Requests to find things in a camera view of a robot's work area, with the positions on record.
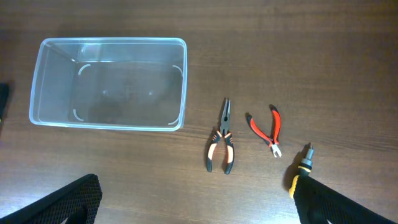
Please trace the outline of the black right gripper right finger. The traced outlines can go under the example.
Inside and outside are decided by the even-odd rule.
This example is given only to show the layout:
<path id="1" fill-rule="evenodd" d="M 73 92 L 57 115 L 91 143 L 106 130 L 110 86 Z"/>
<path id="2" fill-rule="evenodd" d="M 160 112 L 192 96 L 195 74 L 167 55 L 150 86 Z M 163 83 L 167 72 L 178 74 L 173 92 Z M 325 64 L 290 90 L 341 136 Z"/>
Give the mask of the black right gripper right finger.
<path id="1" fill-rule="evenodd" d="M 304 224 L 394 224 L 309 176 L 294 178 L 293 199 Z"/>

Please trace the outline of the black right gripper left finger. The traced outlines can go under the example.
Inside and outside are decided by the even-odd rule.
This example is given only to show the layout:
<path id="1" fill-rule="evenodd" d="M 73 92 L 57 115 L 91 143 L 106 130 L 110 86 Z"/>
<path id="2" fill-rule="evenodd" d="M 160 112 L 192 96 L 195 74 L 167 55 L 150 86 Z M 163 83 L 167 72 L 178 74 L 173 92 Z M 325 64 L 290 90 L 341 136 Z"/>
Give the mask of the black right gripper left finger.
<path id="1" fill-rule="evenodd" d="M 97 175 L 87 174 L 1 218 L 1 223 L 93 224 L 103 193 Z"/>

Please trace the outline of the yellow black screwdriver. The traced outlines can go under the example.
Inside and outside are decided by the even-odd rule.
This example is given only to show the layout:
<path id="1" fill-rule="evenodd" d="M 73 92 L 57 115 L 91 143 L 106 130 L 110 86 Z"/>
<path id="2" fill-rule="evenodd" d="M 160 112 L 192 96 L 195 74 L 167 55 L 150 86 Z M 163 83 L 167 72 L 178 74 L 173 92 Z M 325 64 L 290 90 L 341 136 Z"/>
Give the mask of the yellow black screwdriver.
<path id="1" fill-rule="evenodd" d="M 313 157 L 313 153 L 314 153 L 314 148 L 313 145 L 311 145 L 305 155 L 305 157 L 301 160 L 300 164 L 298 165 L 298 174 L 293 178 L 292 181 L 292 186 L 289 189 L 289 196 L 291 199 L 294 198 L 294 193 L 295 193 L 295 189 L 297 186 L 297 182 L 298 179 L 301 175 L 304 176 L 308 176 L 309 173 L 311 173 L 312 171 L 312 167 L 313 167 L 313 161 L 312 161 L 312 157 Z"/>

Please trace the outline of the orange black needle-nose pliers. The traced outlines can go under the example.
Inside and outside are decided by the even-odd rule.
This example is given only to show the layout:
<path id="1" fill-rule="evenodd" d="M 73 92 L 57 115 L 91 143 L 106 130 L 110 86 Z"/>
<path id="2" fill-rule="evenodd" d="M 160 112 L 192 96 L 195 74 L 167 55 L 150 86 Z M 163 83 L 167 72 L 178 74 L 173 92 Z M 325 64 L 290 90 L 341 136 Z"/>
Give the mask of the orange black needle-nose pliers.
<path id="1" fill-rule="evenodd" d="M 226 150 L 227 150 L 227 155 L 226 155 L 226 167 L 224 170 L 225 174 L 230 174 L 233 164 L 234 164 L 234 144 L 233 144 L 233 137 L 232 133 L 229 130 L 229 124 L 230 124 L 230 109 L 231 109 L 231 100 L 229 98 L 226 98 L 224 101 L 224 106 L 223 110 L 221 113 L 221 118 L 220 118 L 220 128 L 217 130 L 212 139 L 211 139 L 211 144 L 208 148 L 207 151 L 207 157 L 206 157 L 206 169 L 208 172 L 211 172 L 213 170 L 212 168 L 212 160 L 213 160 L 213 154 L 216 149 L 216 146 L 218 142 L 224 138 L 226 142 Z"/>

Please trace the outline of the clear plastic container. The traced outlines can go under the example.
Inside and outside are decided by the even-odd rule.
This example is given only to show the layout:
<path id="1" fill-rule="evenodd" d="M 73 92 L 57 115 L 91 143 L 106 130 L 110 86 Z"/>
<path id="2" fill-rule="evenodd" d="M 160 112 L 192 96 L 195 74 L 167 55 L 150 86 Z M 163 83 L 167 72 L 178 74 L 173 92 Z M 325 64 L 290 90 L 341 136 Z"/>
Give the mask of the clear plastic container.
<path id="1" fill-rule="evenodd" d="M 185 119 L 188 54 L 177 37 L 48 38 L 29 119 L 42 126 L 172 132 Z"/>

